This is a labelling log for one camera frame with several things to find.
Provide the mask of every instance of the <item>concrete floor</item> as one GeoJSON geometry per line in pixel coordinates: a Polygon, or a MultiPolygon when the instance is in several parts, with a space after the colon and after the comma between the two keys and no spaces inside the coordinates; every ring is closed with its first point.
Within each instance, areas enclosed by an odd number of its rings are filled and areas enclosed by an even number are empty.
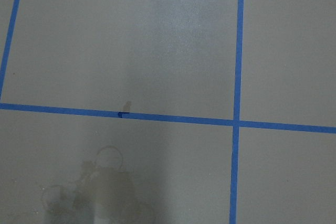
{"type": "Polygon", "coordinates": [[[237,3],[20,0],[0,224],[335,224],[336,0],[237,3]]]}

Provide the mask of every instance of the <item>stain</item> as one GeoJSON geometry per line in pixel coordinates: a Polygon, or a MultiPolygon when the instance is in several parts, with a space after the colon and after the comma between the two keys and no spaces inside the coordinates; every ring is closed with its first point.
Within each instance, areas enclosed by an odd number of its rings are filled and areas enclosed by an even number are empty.
{"type": "Polygon", "coordinates": [[[82,162],[80,176],[70,186],[46,187],[41,195],[45,223],[93,224],[97,218],[115,224],[154,223],[153,208],[137,199],[130,173],[122,166],[121,152],[108,145],[94,161],[82,162]],[[112,156],[110,163],[102,158],[106,153],[112,156]]]}
{"type": "Polygon", "coordinates": [[[32,213],[35,214],[35,215],[38,215],[38,210],[37,209],[33,209],[32,213]]]}
{"type": "Polygon", "coordinates": [[[44,191],[46,189],[46,187],[44,185],[38,185],[38,187],[40,188],[41,191],[44,191]]]}
{"type": "Polygon", "coordinates": [[[125,105],[123,106],[122,110],[118,112],[118,117],[122,118],[122,115],[129,114],[131,112],[131,101],[127,101],[125,105]]]}

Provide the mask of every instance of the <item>gray floor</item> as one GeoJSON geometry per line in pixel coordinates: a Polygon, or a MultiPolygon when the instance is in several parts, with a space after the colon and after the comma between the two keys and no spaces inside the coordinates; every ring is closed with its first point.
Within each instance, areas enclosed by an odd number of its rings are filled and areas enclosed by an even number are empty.
{"type": "MultiPolygon", "coordinates": [[[[245,0],[241,120],[336,126],[335,11],[245,0]]],[[[1,102],[230,120],[236,29],[237,0],[20,0],[1,102]]],[[[0,110],[0,224],[229,223],[232,131],[0,110]]],[[[239,140],[237,224],[336,223],[336,134],[239,140]]]]}

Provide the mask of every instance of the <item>blue tape line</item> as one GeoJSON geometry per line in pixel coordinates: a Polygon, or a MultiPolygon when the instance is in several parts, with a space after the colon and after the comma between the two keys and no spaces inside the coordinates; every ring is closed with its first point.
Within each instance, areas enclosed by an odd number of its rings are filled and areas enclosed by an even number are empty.
{"type": "Polygon", "coordinates": [[[85,110],[85,109],[59,108],[59,107],[21,105],[21,104],[9,104],[9,103],[0,103],[0,109],[68,114],[68,115],[100,116],[105,118],[138,119],[138,120],[163,121],[163,122],[196,123],[196,124],[210,124],[210,125],[224,125],[224,126],[233,125],[232,120],[226,120],[226,119],[193,118],[191,116],[156,115],[156,114],[143,114],[143,113],[124,113],[120,111],[118,112],[118,111],[104,111],[104,110],[85,110]]]}
{"type": "Polygon", "coordinates": [[[229,223],[236,224],[237,216],[237,184],[238,184],[238,154],[239,154],[239,120],[240,120],[240,91],[243,56],[243,17],[244,0],[238,0],[237,10],[237,41],[236,41],[236,70],[234,97],[234,124],[231,156],[231,186],[230,186],[230,216],[229,223]]]}
{"type": "Polygon", "coordinates": [[[6,44],[5,44],[4,54],[2,57],[2,62],[1,62],[1,67],[0,67],[0,99],[2,96],[2,89],[3,89],[4,81],[5,81],[8,56],[9,56],[9,51],[10,51],[10,45],[12,43],[12,37],[13,37],[13,32],[14,32],[14,27],[15,27],[17,10],[19,8],[19,2],[20,0],[14,0],[11,19],[9,21],[9,26],[8,26],[8,31],[7,31],[6,44]]]}
{"type": "Polygon", "coordinates": [[[287,123],[266,123],[266,122],[252,122],[241,121],[240,127],[272,129],[272,130],[286,130],[286,131],[306,131],[317,133],[333,133],[336,134],[336,127],[328,126],[314,126],[301,124],[287,124],[287,123]]]}

